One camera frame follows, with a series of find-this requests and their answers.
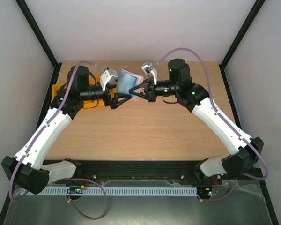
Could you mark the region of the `tan leather card holder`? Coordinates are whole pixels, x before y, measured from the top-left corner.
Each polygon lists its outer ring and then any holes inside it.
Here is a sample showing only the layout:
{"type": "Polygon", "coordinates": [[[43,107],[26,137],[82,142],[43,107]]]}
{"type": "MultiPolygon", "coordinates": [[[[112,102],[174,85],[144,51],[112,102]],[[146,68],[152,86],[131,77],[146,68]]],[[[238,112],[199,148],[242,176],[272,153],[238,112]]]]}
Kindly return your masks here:
{"type": "Polygon", "coordinates": [[[129,94],[129,90],[144,80],[144,77],[127,70],[127,67],[121,67],[117,81],[117,93],[129,94]]]}

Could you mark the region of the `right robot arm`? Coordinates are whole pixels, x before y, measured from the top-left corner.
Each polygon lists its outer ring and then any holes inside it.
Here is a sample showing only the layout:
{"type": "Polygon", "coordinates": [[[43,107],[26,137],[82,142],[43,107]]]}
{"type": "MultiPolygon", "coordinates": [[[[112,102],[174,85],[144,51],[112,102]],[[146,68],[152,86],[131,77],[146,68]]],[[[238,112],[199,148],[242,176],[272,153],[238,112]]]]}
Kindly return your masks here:
{"type": "Polygon", "coordinates": [[[157,80],[157,71],[152,64],[144,64],[142,70],[149,78],[130,88],[130,94],[148,102],[155,102],[158,96],[174,95],[177,102],[205,122],[227,148],[226,155],[207,158],[196,166],[196,181],[204,184],[212,176],[220,174],[234,178],[246,175],[258,161],[264,142],[260,137],[252,138],[240,129],[220,110],[203,86],[192,82],[186,61],[173,59],[168,62],[168,80],[157,80]]]}

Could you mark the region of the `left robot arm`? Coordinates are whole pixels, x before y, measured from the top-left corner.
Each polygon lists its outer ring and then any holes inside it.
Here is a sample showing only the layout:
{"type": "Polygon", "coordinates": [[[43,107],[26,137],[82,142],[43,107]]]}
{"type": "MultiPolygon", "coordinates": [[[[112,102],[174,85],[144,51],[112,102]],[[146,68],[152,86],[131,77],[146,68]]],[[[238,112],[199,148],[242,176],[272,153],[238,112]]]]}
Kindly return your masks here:
{"type": "Polygon", "coordinates": [[[43,165],[49,149],[61,131],[84,107],[85,101],[103,101],[111,109],[128,101],[129,94],[114,93],[117,72],[111,68],[104,70],[99,80],[89,83],[93,74],[85,66],[72,67],[67,82],[57,90],[47,114],[33,136],[13,157],[5,156],[1,162],[11,185],[18,185],[26,191],[39,194],[48,183],[74,176],[78,166],[72,160],[43,165]]]}

